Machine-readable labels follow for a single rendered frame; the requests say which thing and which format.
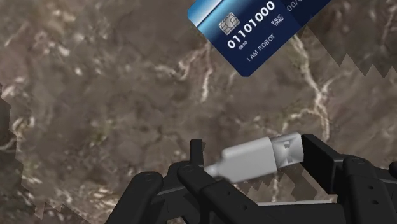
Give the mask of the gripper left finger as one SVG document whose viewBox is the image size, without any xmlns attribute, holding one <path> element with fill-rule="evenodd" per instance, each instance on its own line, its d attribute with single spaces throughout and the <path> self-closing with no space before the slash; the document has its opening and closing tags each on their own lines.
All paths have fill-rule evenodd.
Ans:
<svg viewBox="0 0 397 224">
<path fill-rule="evenodd" d="M 225 180 L 203 169 L 201 139 L 190 142 L 190 159 L 176 162 L 166 176 L 135 175 L 105 224 L 273 224 L 273 217 Z"/>
</svg>

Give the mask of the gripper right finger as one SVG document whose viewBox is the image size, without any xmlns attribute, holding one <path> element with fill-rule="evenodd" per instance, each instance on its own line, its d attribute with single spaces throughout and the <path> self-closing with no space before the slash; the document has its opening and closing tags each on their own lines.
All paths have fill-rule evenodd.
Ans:
<svg viewBox="0 0 397 224">
<path fill-rule="evenodd" d="M 337 196 L 346 224 L 397 224 L 397 177 L 368 160 L 340 154 L 313 134 L 302 135 L 305 170 Z"/>
</svg>

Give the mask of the white plug connector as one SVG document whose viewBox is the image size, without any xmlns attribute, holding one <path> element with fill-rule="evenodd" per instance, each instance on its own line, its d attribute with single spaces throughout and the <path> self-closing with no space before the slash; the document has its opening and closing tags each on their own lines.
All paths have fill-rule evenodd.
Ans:
<svg viewBox="0 0 397 224">
<path fill-rule="evenodd" d="M 301 134 L 263 137 L 225 148 L 221 158 L 204 170 L 212 177 L 239 183 L 275 173 L 278 169 L 303 162 Z"/>
</svg>

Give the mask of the blue payment card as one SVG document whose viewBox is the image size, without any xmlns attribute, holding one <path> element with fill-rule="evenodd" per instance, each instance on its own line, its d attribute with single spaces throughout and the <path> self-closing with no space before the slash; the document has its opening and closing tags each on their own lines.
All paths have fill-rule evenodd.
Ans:
<svg viewBox="0 0 397 224">
<path fill-rule="evenodd" d="M 252 75 L 331 0 L 196 0 L 189 20 L 241 75 Z"/>
</svg>

